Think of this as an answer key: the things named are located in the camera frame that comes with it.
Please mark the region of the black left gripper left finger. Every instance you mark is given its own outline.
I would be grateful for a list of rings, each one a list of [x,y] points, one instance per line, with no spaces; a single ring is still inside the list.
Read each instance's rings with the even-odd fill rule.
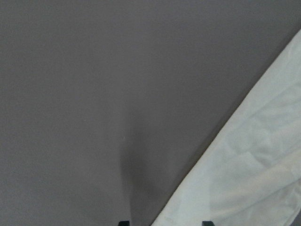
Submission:
[[[119,226],[129,226],[129,221],[120,221]]]

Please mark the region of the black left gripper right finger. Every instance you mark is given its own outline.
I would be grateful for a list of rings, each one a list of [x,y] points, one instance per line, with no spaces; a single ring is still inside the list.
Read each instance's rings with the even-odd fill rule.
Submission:
[[[203,221],[202,226],[214,226],[214,223],[212,221]]]

